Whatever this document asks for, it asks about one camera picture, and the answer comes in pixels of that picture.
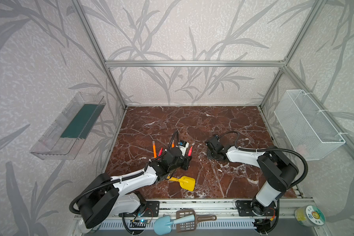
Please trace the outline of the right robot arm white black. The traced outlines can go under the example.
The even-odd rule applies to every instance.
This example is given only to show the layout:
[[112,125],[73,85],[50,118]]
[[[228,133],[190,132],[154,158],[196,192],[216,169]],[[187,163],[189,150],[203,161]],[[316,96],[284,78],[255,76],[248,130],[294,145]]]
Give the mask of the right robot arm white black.
[[206,140],[207,157],[260,168],[266,182],[252,199],[250,207],[254,214],[262,216],[275,200],[306,178],[308,164],[301,154],[290,149],[276,146],[256,149],[240,147],[240,135],[238,131],[213,135]]

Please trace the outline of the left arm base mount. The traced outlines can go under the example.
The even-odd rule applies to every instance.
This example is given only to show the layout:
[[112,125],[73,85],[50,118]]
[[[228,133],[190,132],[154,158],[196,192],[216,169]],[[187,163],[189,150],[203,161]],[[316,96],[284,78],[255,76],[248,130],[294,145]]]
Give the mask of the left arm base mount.
[[160,210],[159,201],[146,201],[141,203],[140,206],[132,213],[120,213],[119,216],[122,217],[158,217]]

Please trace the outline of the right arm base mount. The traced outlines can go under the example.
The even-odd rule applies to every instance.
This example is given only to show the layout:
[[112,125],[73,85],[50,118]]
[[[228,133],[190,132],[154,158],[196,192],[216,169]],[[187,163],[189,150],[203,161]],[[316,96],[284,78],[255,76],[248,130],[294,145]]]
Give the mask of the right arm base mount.
[[235,206],[239,216],[272,217],[275,216],[277,210],[275,202],[271,202],[268,206],[263,206],[256,199],[237,200]]

